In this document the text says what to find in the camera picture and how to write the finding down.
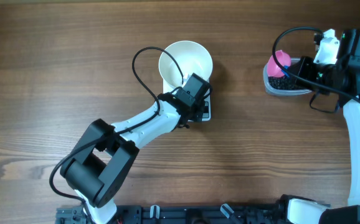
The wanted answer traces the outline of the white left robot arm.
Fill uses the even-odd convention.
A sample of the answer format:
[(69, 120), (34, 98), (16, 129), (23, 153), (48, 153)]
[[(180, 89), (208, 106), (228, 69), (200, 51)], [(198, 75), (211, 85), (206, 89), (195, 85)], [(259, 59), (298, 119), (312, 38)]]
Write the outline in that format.
[(122, 122), (94, 121), (60, 166), (60, 174), (84, 201), (90, 223), (108, 223), (119, 191), (140, 149), (162, 134), (200, 122), (210, 83), (192, 74), (184, 86), (161, 93), (154, 104)]

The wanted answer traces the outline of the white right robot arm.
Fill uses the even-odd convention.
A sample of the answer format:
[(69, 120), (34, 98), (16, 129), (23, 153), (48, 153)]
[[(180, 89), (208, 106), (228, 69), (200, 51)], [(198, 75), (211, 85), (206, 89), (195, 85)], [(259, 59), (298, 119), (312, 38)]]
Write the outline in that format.
[(312, 200), (292, 198), (285, 202), (285, 220), (290, 223), (360, 223), (360, 29), (344, 30), (340, 39), (334, 30), (315, 32), (315, 58), (301, 57), (291, 66), (274, 61), (295, 85), (316, 95), (338, 95), (337, 109), (343, 110), (349, 133), (351, 187), (348, 204), (328, 208)]

